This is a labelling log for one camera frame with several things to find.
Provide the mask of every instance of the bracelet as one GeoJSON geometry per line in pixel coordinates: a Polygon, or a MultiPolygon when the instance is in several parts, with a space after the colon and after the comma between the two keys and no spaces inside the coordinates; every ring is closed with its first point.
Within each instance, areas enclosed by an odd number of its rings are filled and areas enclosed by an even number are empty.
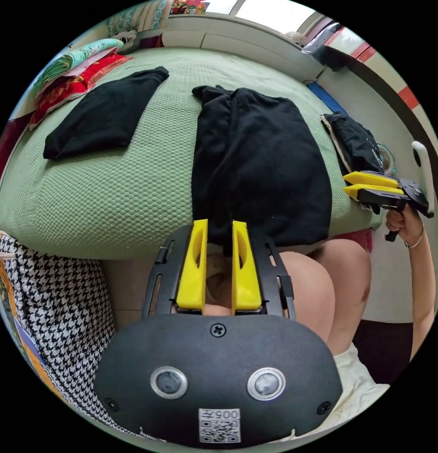
{"type": "Polygon", "coordinates": [[[420,234],[420,237],[418,238],[418,241],[414,244],[414,245],[407,245],[407,242],[404,242],[404,245],[408,248],[408,249],[413,249],[414,247],[416,247],[420,241],[422,240],[423,238],[423,233],[425,232],[425,225],[423,224],[423,222],[421,223],[421,234],[420,234]]]}

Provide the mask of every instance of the hand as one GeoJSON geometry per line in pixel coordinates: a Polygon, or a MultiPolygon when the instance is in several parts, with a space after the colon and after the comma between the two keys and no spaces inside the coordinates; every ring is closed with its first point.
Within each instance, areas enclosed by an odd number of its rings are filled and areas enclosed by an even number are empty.
{"type": "Polygon", "coordinates": [[[390,231],[398,231],[408,246],[416,244],[423,232],[423,223],[418,212],[408,204],[402,213],[390,210],[385,224],[390,231]]]}

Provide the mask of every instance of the blue object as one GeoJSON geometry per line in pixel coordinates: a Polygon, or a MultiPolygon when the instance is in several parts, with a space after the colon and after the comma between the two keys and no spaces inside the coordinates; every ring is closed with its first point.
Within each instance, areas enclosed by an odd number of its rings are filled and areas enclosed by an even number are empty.
{"type": "Polygon", "coordinates": [[[349,116],[345,109],[338,104],[338,102],[329,94],[327,91],[325,91],[320,85],[318,85],[318,82],[311,82],[307,85],[308,89],[316,94],[319,99],[321,99],[324,104],[329,107],[332,112],[342,112],[346,116],[349,116]]]}

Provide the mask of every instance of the screw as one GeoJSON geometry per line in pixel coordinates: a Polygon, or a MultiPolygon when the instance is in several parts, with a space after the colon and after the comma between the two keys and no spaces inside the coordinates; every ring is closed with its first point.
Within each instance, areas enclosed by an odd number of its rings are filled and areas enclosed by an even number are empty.
{"type": "Polygon", "coordinates": [[[213,324],[209,330],[211,332],[212,336],[215,336],[216,338],[220,338],[225,335],[227,332],[227,329],[223,324],[213,324]]]}
{"type": "Polygon", "coordinates": [[[318,407],[316,413],[318,415],[325,415],[331,410],[332,404],[329,401],[325,401],[318,407]]]}
{"type": "Polygon", "coordinates": [[[112,398],[105,398],[104,402],[109,406],[113,412],[118,412],[118,404],[112,398]]]}

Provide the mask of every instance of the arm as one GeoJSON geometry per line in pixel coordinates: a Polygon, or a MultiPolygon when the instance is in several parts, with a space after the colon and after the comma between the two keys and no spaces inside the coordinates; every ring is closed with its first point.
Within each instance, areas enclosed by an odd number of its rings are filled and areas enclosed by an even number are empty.
{"type": "Polygon", "coordinates": [[[436,279],[426,232],[418,245],[409,249],[409,258],[412,271],[412,360],[434,322],[436,279]]]}

